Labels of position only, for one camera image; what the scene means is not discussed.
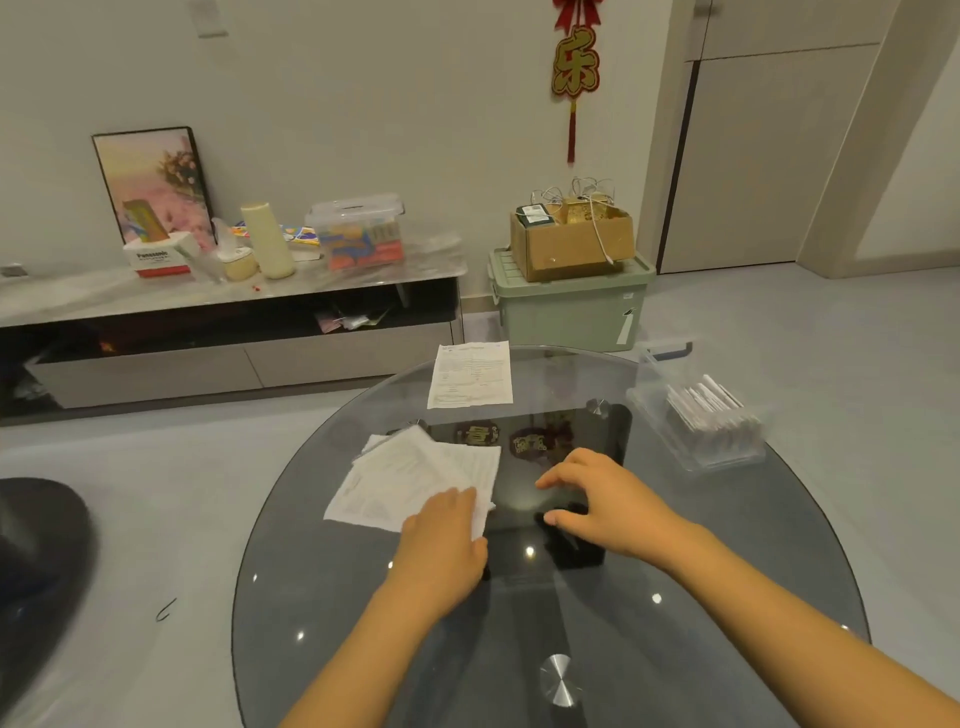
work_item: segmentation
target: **clear plastic container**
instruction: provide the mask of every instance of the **clear plastic container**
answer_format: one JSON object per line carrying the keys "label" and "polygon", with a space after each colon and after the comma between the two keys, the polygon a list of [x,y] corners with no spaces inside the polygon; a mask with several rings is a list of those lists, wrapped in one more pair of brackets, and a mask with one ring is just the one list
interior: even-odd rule
{"label": "clear plastic container", "polygon": [[306,226],[317,233],[327,266],[339,271],[403,260],[397,218],[404,212],[398,195],[373,195],[316,203]]}
{"label": "clear plastic container", "polygon": [[685,470],[763,460],[772,408],[744,399],[733,381],[742,370],[704,338],[646,341],[642,350],[627,397]]}

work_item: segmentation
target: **hand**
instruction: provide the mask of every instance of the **hand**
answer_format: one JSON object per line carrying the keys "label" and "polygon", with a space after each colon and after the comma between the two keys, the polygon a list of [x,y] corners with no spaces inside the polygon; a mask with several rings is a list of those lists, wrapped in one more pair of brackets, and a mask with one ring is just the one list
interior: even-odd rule
{"label": "hand", "polygon": [[692,524],[678,516],[633,473],[606,455],[577,448],[537,481],[583,488],[589,513],[550,511],[543,520],[607,550],[664,568],[672,547]]}
{"label": "hand", "polygon": [[475,488],[450,489],[403,522],[384,587],[434,622],[467,598],[487,565],[487,539],[470,539]]}

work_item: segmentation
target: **round glass table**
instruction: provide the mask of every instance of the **round glass table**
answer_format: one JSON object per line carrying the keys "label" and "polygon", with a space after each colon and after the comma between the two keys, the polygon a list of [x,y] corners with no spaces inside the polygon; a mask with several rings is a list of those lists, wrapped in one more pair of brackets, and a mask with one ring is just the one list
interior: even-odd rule
{"label": "round glass table", "polygon": [[382,583],[397,534],[324,521],[324,510],[370,435],[416,421],[438,441],[500,445],[501,464],[488,577],[431,632],[388,725],[795,725],[669,576],[538,522],[576,495],[533,483],[571,447],[605,451],[869,640],[850,565],[804,485],[772,450],[762,463],[691,478],[627,407],[629,361],[541,347],[513,347],[511,359],[514,404],[428,411],[424,364],[343,407],[290,461],[237,576],[233,668],[246,728],[275,728]]}

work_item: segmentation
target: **left hand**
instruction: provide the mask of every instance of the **left hand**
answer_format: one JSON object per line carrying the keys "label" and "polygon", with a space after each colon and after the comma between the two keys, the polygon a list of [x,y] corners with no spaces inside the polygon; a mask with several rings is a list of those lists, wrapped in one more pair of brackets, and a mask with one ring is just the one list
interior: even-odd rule
{"label": "left hand", "polygon": [[451,488],[403,522],[384,589],[430,625],[469,596],[487,565],[487,539],[470,539],[476,498],[475,488]]}

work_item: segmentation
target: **metal center cap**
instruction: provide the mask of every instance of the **metal center cap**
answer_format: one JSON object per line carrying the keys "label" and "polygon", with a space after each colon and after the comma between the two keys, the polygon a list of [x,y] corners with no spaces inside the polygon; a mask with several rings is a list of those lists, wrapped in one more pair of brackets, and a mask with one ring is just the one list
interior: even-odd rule
{"label": "metal center cap", "polygon": [[550,655],[540,666],[540,691],[554,705],[572,708],[580,702],[580,686],[573,680],[568,655]]}

